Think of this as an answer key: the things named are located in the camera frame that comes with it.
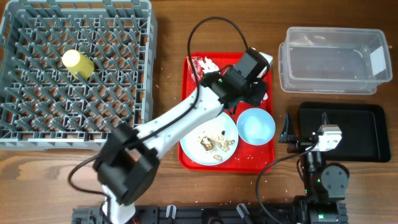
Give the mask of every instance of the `plate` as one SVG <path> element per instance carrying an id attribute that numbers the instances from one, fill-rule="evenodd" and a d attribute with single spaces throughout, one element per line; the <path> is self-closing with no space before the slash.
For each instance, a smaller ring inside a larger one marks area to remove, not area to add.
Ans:
<path id="1" fill-rule="evenodd" d="M 200 144 L 200 139 L 206 135 L 221 133 L 225 131 L 224 139 L 235 142 L 229 146 L 229 151 L 224 152 L 219 147 L 206 151 Z M 180 144 L 184 153 L 194 162 L 204 166 L 215 166 L 227 161 L 235 152 L 238 146 L 239 134 L 235 122 L 226 113 L 221 113 L 218 117 L 209 120 L 181 139 Z M 220 155 L 222 161 L 213 158 L 214 155 Z"/>

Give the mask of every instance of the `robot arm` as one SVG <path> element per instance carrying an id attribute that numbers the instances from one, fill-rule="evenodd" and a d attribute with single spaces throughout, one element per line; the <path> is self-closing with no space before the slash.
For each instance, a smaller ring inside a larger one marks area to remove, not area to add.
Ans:
<path id="1" fill-rule="evenodd" d="M 224 75 L 207 73 L 200 83 L 199 99 L 194 109 L 159 134 L 141 141 L 186 111 L 193 104 L 197 89 L 162 116 L 135 129 L 121 124 L 109 134 L 93 168 L 104 192 L 111 197 L 103 210 L 107 213 L 110 203 L 113 224 L 125 223 L 134 215 L 134 201 L 152 184 L 160 159 L 181 138 L 223 110 L 235 108 L 240 101 L 253 106 L 261 103 L 267 90 L 261 77 L 268 72 L 271 62 L 271 56 L 247 49 L 239 62 L 227 69 Z M 140 154 L 138 160 L 129 155 L 130 150 Z"/>

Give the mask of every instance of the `bowl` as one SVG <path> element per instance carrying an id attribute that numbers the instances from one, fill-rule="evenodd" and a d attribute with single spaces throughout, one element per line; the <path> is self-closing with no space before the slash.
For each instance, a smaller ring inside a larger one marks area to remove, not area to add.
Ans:
<path id="1" fill-rule="evenodd" d="M 260 108 L 243 111 L 236 122 L 241 139 L 253 146 L 267 144 L 275 134 L 275 121 Z"/>

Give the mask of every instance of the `white label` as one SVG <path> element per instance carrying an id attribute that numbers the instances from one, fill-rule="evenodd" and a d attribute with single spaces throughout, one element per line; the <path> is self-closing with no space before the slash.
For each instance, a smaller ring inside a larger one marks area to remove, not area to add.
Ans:
<path id="1" fill-rule="evenodd" d="M 373 76 L 386 69 L 383 47 L 380 46 L 377 50 L 371 53 L 371 64 Z"/>

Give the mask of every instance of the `wooden surface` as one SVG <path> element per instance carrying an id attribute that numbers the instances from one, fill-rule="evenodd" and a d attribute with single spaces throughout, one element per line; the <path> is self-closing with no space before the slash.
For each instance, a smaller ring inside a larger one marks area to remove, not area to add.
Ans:
<path id="1" fill-rule="evenodd" d="M 158 26 L 154 70 L 154 117 L 179 102 L 182 63 L 187 38 L 198 21 L 224 16 L 235 21 L 248 44 L 274 57 L 273 84 L 276 133 L 286 112 L 295 114 L 303 101 L 375 103 L 387 117 L 390 162 L 344 162 L 351 172 L 347 190 L 350 223 L 398 223 L 398 79 L 382 84 L 372 96 L 304 95 L 280 89 L 278 47 L 292 26 L 380 29 L 392 47 L 392 69 L 398 70 L 397 1 L 154 1 Z M 242 52 L 243 43 L 227 23 L 211 22 L 198 29 L 193 51 Z M 276 158 L 286 156 L 286 145 L 275 144 Z M 70 223 L 72 208 L 99 205 L 100 196 L 74 191 L 67 184 L 73 166 L 93 155 L 90 151 L 0 152 L 0 223 Z M 286 202 L 304 193 L 294 161 L 277 164 L 261 182 L 264 201 Z M 76 183 L 100 189 L 96 175 L 85 167 Z M 190 172 L 177 160 L 177 148 L 162 160 L 154 183 L 138 205 L 255 204 L 256 175 Z"/>

